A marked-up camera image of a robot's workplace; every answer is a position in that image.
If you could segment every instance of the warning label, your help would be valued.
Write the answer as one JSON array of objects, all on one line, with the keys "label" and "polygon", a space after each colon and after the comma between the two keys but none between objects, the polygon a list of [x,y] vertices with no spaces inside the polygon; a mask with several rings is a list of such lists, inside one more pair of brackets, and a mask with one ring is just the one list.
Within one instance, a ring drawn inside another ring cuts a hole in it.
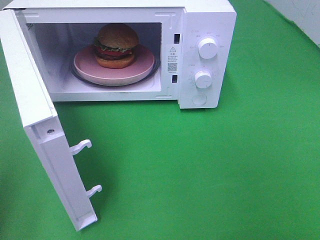
[{"label": "warning label", "polygon": [[167,72],[170,74],[175,74],[178,71],[179,62],[179,48],[173,45],[167,45]]}]

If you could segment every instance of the qr code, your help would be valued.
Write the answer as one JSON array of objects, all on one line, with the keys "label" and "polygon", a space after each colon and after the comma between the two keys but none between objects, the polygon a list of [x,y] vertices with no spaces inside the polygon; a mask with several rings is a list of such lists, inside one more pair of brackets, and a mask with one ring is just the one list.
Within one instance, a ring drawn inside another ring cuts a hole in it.
[{"label": "qr code", "polygon": [[168,72],[176,72],[177,69],[178,69],[178,63],[176,62],[168,63]]}]

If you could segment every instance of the sesame-free bun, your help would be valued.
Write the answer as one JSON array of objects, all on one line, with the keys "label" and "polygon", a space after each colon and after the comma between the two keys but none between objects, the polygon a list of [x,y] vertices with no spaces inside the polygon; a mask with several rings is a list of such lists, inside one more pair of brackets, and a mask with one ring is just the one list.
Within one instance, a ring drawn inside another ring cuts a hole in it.
[{"label": "sesame-free bun", "polygon": [[104,68],[123,69],[129,66],[134,61],[135,55],[132,53],[128,56],[125,56],[124,58],[116,59],[116,60],[105,60],[98,56],[95,56],[95,59],[97,63]]},{"label": "sesame-free bun", "polygon": [[124,23],[109,23],[98,33],[99,42],[110,48],[133,48],[139,43],[137,33]]}]

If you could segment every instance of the hamburger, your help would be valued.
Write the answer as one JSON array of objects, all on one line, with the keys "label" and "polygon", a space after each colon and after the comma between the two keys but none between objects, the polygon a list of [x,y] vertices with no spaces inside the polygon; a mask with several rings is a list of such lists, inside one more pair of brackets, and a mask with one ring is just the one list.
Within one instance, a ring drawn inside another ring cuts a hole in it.
[{"label": "hamburger", "polygon": [[104,68],[125,68],[134,61],[134,47],[138,43],[138,35],[131,27],[123,23],[109,23],[94,38],[95,59]]}]

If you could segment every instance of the control knob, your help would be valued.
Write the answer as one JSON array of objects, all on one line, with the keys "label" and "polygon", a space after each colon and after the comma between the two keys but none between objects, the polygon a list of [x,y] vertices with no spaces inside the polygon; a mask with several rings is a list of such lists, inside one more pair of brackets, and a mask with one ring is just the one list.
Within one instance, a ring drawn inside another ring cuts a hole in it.
[{"label": "control knob", "polygon": [[206,88],[210,87],[210,85],[213,82],[211,73],[208,70],[198,71],[194,75],[194,81],[195,81],[195,85],[199,89],[206,89]]},{"label": "control knob", "polygon": [[218,53],[218,42],[212,37],[206,37],[198,43],[198,51],[203,59],[212,59]]}]

